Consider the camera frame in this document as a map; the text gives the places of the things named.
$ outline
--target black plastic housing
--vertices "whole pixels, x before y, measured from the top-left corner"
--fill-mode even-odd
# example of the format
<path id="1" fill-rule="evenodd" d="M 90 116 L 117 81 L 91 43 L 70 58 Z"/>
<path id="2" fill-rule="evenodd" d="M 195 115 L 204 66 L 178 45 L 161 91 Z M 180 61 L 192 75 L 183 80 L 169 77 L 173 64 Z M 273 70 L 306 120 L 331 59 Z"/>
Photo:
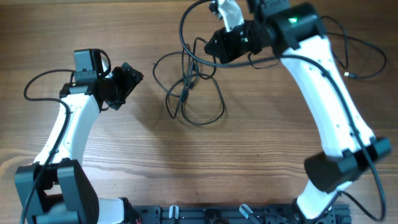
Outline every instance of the black plastic housing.
<path id="1" fill-rule="evenodd" d="M 64 84 L 60 90 L 60 98 L 79 93 L 94 95 L 98 108 L 102 108 L 105 101 L 110 108 L 118 110 L 143 78 L 141 72 L 124 62 L 121 67 L 115 67 L 108 78 Z"/>
<path id="2" fill-rule="evenodd" d="M 76 50 L 75 65 L 76 82 L 93 82 L 104 73 L 100 49 Z"/>
<path id="3" fill-rule="evenodd" d="M 217 57 L 221 63 L 229 63 L 238 57 L 274 44 L 276 34 L 271 26 L 257 21 L 244 21 L 230 32 L 225 28 L 216 31 L 205 45 L 206 54 Z"/>
<path id="4" fill-rule="evenodd" d="M 18 167 L 15 185 L 22 205 L 36 175 L 39 163 Z M 54 183 L 59 183 L 62 194 L 47 195 Z M 33 194 L 26 219 L 29 224 L 87 223 L 95 224 L 100 212 L 98 197 L 77 160 L 63 159 L 46 167 L 44 178 Z"/>
<path id="5" fill-rule="evenodd" d="M 382 138 L 366 148 L 373 162 L 378 162 L 391 152 L 388 139 Z M 349 149 L 343 157 L 328 157 L 324 152 L 309 157 L 304 161 L 308 178 L 314 186 L 326 193 L 334 191 L 346 181 L 354 181 L 369 168 L 362 150 L 352 153 Z"/>
<path id="6" fill-rule="evenodd" d="M 323 22 L 309 3 L 302 3 L 274 14 L 267 18 L 267 24 L 277 33 L 276 42 L 272 46 L 276 56 L 282 55 L 290 47 L 294 50 L 300 48 L 299 42 L 310 37 L 326 35 Z"/>
<path id="7" fill-rule="evenodd" d="M 289 0 L 247 0 L 255 20 L 265 23 L 267 18 L 290 7 Z"/>

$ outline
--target wire bundle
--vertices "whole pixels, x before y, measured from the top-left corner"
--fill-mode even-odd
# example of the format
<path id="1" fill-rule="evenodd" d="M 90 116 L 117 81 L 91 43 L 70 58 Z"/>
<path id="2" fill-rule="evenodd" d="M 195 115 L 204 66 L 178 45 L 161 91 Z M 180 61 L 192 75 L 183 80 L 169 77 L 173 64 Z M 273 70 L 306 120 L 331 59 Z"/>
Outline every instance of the wire bundle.
<path id="1" fill-rule="evenodd" d="M 206 40 L 204 40 L 204 39 L 202 39 L 202 38 L 200 38 L 200 37 L 195 38 L 195 42 L 194 42 L 194 44 L 193 44 L 193 54 L 195 54 L 195 52 L 196 52 L 196 46 L 197 46 L 197 41 L 198 41 L 198 40 L 200 40 L 200 41 L 202 41 L 203 43 L 207 44 L 207 41 L 206 41 Z M 172 85 L 172 87 L 171 87 L 170 89 L 166 89 L 166 87 L 164 87 L 163 84 L 161 84 L 161 82 L 157 79 L 157 77 L 156 77 L 156 75 L 155 75 L 155 70 L 156 70 L 156 67 L 158 66 L 158 64 L 159 64 L 164 58 L 166 58 L 166 57 L 168 57 L 168 56 L 171 56 L 171 55 L 176 55 L 176 54 L 181 54 L 181 55 L 182 55 L 182 56 L 181 56 L 182 78 L 179 79 L 177 82 L 175 82 L 175 83 Z M 222 117 L 222 115 L 224 114 L 224 111 L 225 111 L 225 102 L 224 102 L 223 95 L 221 94 L 221 90 L 220 90 L 220 87 L 218 86 L 217 81 L 213 78 L 214 74 L 216 73 L 217 67 L 213 67 L 213 72 L 211 73 L 211 75 L 202 73 L 202 72 L 199 71 L 199 66 L 198 66 L 198 64 L 195 63 L 195 61 L 192 60 L 192 57 L 188 55 L 188 67 L 187 67 L 187 71 L 185 72 L 185 67 L 184 67 L 184 55 L 188 55 L 188 54 L 185 52 L 185 49 L 182 49 L 181 52 L 172 52 L 172 53 L 169 53 L 169 54 L 167 54 L 167 55 L 164 55 L 163 57 L 161 57 L 161 58 L 155 63 L 154 69 L 153 69 L 153 71 L 152 71 L 152 74 L 153 74 L 153 76 L 154 76 L 156 82 L 157 82 L 157 83 L 159 84 L 159 86 L 162 87 L 162 89 L 164 89 L 164 91 L 166 91 L 166 93 L 167 93 L 167 94 L 166 94 L 166 98 L 165 98 L 165 104 L 166 104 L 167 112 L 169 113 L 169 115 L 170 115 L 170 117 L 171 117 L 172 119 L 175 119 L 175 118 L 177 117 L 178 109 L 181 109 L 181 114 L 182 114 L 182 116 L 184 117 L 184 119 L 185 119 L 186 121 L 188 121 L 190 124 L 194 124 L 194 125 L 197 125 L 197 126 L 201 126 L 201 125 L 206 125 L 206 124 L 214 123 L 214 122 L 218 121 L 218 120 Z M 211 120 L 211 121 L 204 122 L 204 123 L 192 121 L 192 120 L 191 120 L 190 118 L 188 118 L 188 116 L 185 114 L 185 103 L 186 103 L 187 100 L 188 100 L 189 91 L 198 83 L 199 78 L 201 78 L 201 79 L 203 79 L 203 80 L 209 80 L 209 79 L 212 79 L 212 80 L 213 80 L 213 82 L 214 82 L 214 84 L 215 84 L 215 86 L 216 86 L 217 92 L 218 92 L 218 96 L 220 97 L 220 101 L 221 101 L 221 104 L 222 104 L 221 113 L 220 113 L 215 119 L 213 119 L 213 120 Z M 174 88 L 175 88 L 178 84 L 180 84 L 180 83 L 183 83 L 183 88 L 182 88 L 182 90 L 181 90 L 181 94 L 177 95 L 177 94 L 172 93 L 172 91 L 174 90 Z M 171 110 L 170 110 L 170 108 L 169 108 L 170 96 L 178 98 L 178 103 L 177 103 L 176 108 L 174 109 L 174 113 L 172 113 Z"/>

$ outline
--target wooden table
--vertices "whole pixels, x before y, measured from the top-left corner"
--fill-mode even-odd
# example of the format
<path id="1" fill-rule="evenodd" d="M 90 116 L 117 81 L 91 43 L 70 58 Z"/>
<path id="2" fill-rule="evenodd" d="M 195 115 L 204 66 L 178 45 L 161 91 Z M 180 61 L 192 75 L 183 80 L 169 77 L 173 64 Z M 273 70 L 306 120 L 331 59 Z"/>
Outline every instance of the wooden table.
<path id="1" fill-rule="evenodd" d="M 380 46 L 386 70 L 366 81 L 344 81 L 367 124 L 398 146 L 397 1 L 312 1 L 320 14 L 340 20 L 349 35 Z M 219 69 L 215 78 L 226 101 L 215 124 L 195 127 L 179 115 L 172 120 L 165 92 L 152 77 L 158 58 L 182 49 L 178 25 L 191 2 L 48 4 L 0 7 L 0 222 L 17 223 L 21 203 L 14 186 L 17 167 L 30 164 L 43 148 L 59 105 L 32 103 L 22 96 L 36 74 L 74 69 L 73 51 L 105 50 L 113 66 L 130 63 L 144 75 L 119 111 L 101 113 L 91 129 L 83 168 L 99 197 L 127 197 L 134 205 L 240 205 L 290 203 L 305 184 L 303 160 L 320 152 L 317 127 L 300 90 L 282 66 Z M 241 2 L 246 18 L 244 1 Z M 205 6 L 187 19 L 185 37 L 209 39 L 223 26 Z M 326 23 L 330 31 L 338 31 Z M 343 42 L 332 39 L 343 56 Z M 381 57 L 350 44 L 350 70 L 369 74 Z M 269 49 L 261 55 L 270 55 Z M 180 77 L 180 57 L 157 70 L 170 86 Z M 29 90 L 31 97 L 57 97 L 68 73 L 47 75 Z M 190 92 L 188 115 L 214 117 L 220 103 L 214 84 L 201 80 Z M 387 195 L 387 221 L 398 223 L 398 153 L 377 165 Z M 370 172 L 348 192 L 373 213 L 379 197 Z M 341 203 L 350 203 L 347 198 Z M 355 205 L 355 223 L 372 223 Z"/>

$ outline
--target cable connector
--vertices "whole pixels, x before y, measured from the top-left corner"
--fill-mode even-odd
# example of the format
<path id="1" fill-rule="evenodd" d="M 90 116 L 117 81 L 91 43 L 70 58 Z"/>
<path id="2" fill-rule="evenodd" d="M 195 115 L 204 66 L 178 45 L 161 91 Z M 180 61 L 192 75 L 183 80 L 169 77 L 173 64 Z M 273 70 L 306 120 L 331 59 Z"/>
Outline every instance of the cable connector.
<path id="1" fill-rule="evenodd" d="M 192 89 L 193 86 L 195 86 L 195 83 L 194 83 L 194 82 L 190 82 L 188 88 L 189 88 L 189 89 Z"/>
<path id="2" fill-rule="evenodd" d="M 192 71 L 199 72 L 198 65 L 196 63 L 192 63 Z"/>
<path id="3" fill-rule="evenodd" d="M 188 99 L 188 95 L 189 95 L 189 87 L 186 86 L 181 94 L 181 102 L 185 103 L 186 100 Z"/>
<path id="4" fill-rule="evenodd" d="M 357 78 L 358 77 L 357 75 L 355 75 L 354 73 L 351 73 L 351 72 L 345 72 L 344 76 L 348 77 L 348 78 Z"/>

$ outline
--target metal clamp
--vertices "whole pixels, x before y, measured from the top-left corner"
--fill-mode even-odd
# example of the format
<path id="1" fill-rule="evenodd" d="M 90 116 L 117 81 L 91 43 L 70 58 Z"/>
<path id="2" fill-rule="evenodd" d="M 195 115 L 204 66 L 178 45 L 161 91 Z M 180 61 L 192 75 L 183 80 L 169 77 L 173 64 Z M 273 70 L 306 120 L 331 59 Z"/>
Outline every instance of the metal clamp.
<path id="1" fill-rule="evenodd" d="M 176 205 L 170 206 L 170 209 L 169 209 L 169 218 L 170 219 L 174 218 L 177 220 L 179 213 L 180 213 L 180 208 L 178 206 L 176 206 Z"/>
<path id="2" fill-rule="evenodd" d="M 218 12 L 222 15 L 227 32 L 244 23 L 242 10 L 235 0 L 217 0 L 217 2 Z"/>
<path id="3" fill-rule="evenodd" d="M 250 221 L 252 221 L 254 224 L 261 224 L 261 222 L 253 215 L 253 211 L 249 208 L 248 205 L 241 205 L 239 207 L 239 211 L 245 218 L 250 219 Z"/>

